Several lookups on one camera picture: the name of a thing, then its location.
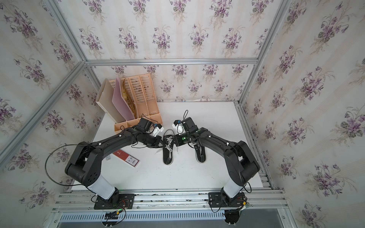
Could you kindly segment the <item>black canvas sneaker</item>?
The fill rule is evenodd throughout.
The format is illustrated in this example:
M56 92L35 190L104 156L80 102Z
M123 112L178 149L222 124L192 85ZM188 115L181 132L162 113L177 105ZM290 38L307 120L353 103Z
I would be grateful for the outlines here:
M172 129L165 131L162 137L156 135L157 143L155 148L162 149L163 163L170 165L173 162L173 148L175 144L175 133Z
M206 161L206 153L205 153L205 147L196 144L194 145L196 159L199 163L204 163Z

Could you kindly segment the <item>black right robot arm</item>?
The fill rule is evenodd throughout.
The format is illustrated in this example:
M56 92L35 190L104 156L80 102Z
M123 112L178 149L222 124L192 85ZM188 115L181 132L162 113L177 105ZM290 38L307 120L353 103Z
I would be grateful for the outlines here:
M235 198L260 171L259 163L244 141L227 141L201 128L194 133L175 135L177 147L185 144L195 149L200 163L206 161L206 148L224 158L230 179L222 188L222 194L228 199Z

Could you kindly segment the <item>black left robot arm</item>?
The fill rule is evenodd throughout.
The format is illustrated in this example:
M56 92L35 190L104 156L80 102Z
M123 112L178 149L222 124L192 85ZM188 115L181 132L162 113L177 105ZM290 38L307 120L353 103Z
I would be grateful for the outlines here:
M117 150L136 143L142 143L151 148L161 148L165 145L161 136L152 136L129 127L101 141L77 144L65 167L65 174L103 200L115 204L119 190L101 175L102 161Z

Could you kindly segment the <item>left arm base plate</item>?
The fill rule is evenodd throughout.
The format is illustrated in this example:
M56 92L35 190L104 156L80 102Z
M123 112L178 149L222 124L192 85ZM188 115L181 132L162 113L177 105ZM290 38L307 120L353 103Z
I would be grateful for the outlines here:
M94 210L132 209L135 196L135 194L113 194L110 199L97 196Z

